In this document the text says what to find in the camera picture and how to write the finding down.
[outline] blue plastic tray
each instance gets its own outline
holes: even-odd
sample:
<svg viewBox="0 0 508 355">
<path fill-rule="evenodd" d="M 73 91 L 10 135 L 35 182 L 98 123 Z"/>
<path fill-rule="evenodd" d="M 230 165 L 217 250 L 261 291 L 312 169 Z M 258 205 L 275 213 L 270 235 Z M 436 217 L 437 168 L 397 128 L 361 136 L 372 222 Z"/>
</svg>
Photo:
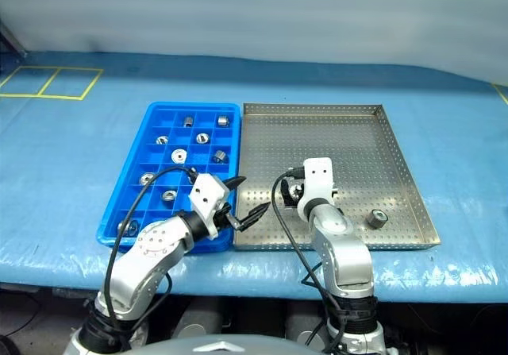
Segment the blue plastic tray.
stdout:
<svg viewBox="0 0 508 355">
<path fill-rule="evenodd" d="M 228 127 L 217 124 L 219 115 L 228 116 Z M 183 120 L 187 116 L 194 119 L 192 127 L 183 126 Z M 118 223 L 125 218 L 143 187 L 139 182 L 141 175 L 146 172 L 156 173 L 164 168 L 175 166 L 171 160 L 171 153 L 175 149 L 187 151 L 187 159 L 183 164 L 185 167 L 195 168 L 198 172 L 209 172 L 220 179 L 235 176 L 238 171 L 240 131 L 240 109 L 233 104 L 155 102 L 150 105 L 102 217 L 101 225 L 97 230 L 97 240 L 104 245 L 114 245 Z M 210 136 L 210 142 L 204 145 L 198 144 L 196 136 L 199 133 L 207 133 Z M 169 142 L 158 145 L 156 138 L 160 136 L 168 136 Z M 212 155 L 218 149 L 226 152 L 229 158 L 228 163 L 215 164 L 212 161 Z M 156 180 L 133 215 L 133 219 L 140 223 L 140 230 L 151 222 L 171 217 L 179 210 L 191 210 L 191 201 L 188 198 L 191 189 L 192 185 L 187 175 L 182 172 L 169 172 Z M 167 190 L 177 191 L 174 202 L 162 201 L 161 195 Z M 229 196 L 229 203 L 233 208 L 235 196 L 233 192 Z M 135 240 L 136 237 L 123 237 L 121 249 L 129 249 L 134 245 Z M 206 238 L 196 243 L 192 252 L 227 250 L 232 241 L 232 230 L 222 230 L 215 240 Z"/>
</svg>

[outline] metal bearing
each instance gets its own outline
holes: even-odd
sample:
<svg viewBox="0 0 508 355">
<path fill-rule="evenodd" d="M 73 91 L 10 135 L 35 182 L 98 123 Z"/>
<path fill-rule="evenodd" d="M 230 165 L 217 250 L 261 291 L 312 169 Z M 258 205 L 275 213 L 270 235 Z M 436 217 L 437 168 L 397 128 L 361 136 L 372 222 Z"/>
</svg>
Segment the metal bearing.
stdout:
<svg viewBox="0 0 508 355">
<path fill-rule="evenodd" d="M 169 142 L 169 137 L 166 135 L 161 135 L 160 137 L 157 137 L 156 143 L 158 145 L 165 145 Z"/>
<path fill-rule="evenodd" d="M 121 225 L 123 224 L 123 222 L 124 221 L 122 220 L 121 222 L 118 223 L 117 234 L 120 233 L 120 228 L 121 228 Z M 140 223 L 137 220 L 131 220 L 125 227 L 123 236 L 134 237 L 137 235 L 137 232 L 139 231 L 139 229 L 140 229 Z"/>
<path fill-rule="evenodd" d="M 381 228 L 388 221 L 388 216 L 382 210 L 371 210 L 366 217 L 368 225 L 372 228 Z"/>
<path fill-rule="evenodd" d="M 163 194 L 160 196 L 163 202 L 172 202 L 176 199 L 176 191 L 169 190 L 163 192 Z"/>
<path fill-rule="evenodd" d="M 176 149 L 171 153 L 173 163 L 182 164 L 185 163 L 185 159 L 187 159 L 187 151 L 184 149 Z"/>
<path fill-rule="evenodd" d="M 210 142 L 210 135 L 207 133 L 200 133 L 196 135 L 196 142 L 198 142 L 200 145 L 205 145 L 206 143 Z"/>
<path fill-rule="evenodd" d="M 229 118 L 227 115 L 219 115 L 217 117 L 217 124 L 220 127 L 228 127 L 229 126 Z"/>
<path fill-rule="evenodd" d="M 155 176 L 153 172 L 146 172 L 140 177 L 140 184 L 146 186 L 147 183 Z"/>
<path fill-rule="evenodd" d="M 223 152 L 222 150 L 217 150 L 214 154 L 214 156 L 212 156 L 212 160 L 215 162 L 215 163 L 227 163 L 228 161 L 228 156 L 225 152 Z"/>
<path fill-rule="evenodd" d="M 192 127 L 193 124 L 194 118 L 191 117 L 190 115 L 188 117 L 185 117 L 185 119 L 183 120 L 183 127 Z"/>
</svg>

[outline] white wall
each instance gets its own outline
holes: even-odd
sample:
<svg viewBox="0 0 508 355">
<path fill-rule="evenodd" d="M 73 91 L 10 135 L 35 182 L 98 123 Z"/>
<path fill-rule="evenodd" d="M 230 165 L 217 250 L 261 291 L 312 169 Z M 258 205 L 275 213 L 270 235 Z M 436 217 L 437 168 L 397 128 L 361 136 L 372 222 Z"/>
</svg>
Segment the white wall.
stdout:
<svg viewBox="0 0 508 355">
<path fill-rule="evenodd" d="M 0 0 L 28 50 L 413 64 L 508 83 L 508 0 Z"/>
</svg>

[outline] metal perforated tray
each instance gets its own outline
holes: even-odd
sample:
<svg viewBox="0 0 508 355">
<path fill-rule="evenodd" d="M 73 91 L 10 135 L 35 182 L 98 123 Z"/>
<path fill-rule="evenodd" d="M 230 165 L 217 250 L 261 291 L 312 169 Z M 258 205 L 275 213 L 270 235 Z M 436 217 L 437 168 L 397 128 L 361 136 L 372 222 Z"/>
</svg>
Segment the metal perforated tray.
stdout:
<svg viewBox="0 0 508 355">
<path fill-rule="evenodd" d="M 237 198 L 237 214 L 245 216 L 269 201 L 271 186 L 289 167 L 306 158 L 328 156 L 339 206 L 371 249 L 424 249 L 440 243 L 381 105 L 244 104 L 240 174 L 247 176 Z M 278 205 L 304 249 L 310 231 L 296 210 Z M 374 230 L 364 222 L 372 209 L 384 210 L 387 224 Z M 270 209 L 243 233 L 238 249 L 288 249 L 282 228 Z"/>
</svg>

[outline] yellow tape line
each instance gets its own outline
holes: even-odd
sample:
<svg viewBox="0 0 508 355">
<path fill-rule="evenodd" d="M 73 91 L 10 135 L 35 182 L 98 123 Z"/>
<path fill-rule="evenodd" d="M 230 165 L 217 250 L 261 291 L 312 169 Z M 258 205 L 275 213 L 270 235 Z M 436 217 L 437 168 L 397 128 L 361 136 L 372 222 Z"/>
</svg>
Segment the yellow tape line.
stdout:
<svg viewBox="0 0 508 355">
<path fill-rule="evenodd" d="M 55 98 L 55 99 L 69 99 L 73 101 L 83 101 L 87 96 L 88 92 L 92 87 L 94 87 L 95 83 L 99 79 L 99 77 L 104 72 L 104 69 L 101 68 L 83 68 L 83 67 L 57 67 L 57 66 L 36 66 L 36 65 L 21 65 L 14 69 L 14 71 L 6 77 L 1 83 L 0 88 L 2 88 L 12 77 L 15 75 L 20 69 L 55 69 L 55 72 L 52 76 L 46 81 L 46 83 L 42 86 L 42 88 L 34 95 L 24 95 L 21 93 L 0 93 L 0 97 L 13 97 L 13 98 Z M 48 89 L 51 82 L 56 78 L 56 76 L 62 70 L 69 71 L 96 71 L 97 75 L 91 80 L 88 84 L 87 88 L 81 95 L 45 95 L 44 92 Z"/>
<path fill-rule="evenodd" d="M 501 89 L 499 89 L 495 83 L 492 83 L 491 85 L 498 92 L 499 97 L 501 97 L 505 104 L 508 105 L 508 98 L 501 92 Z"/>
</svg>

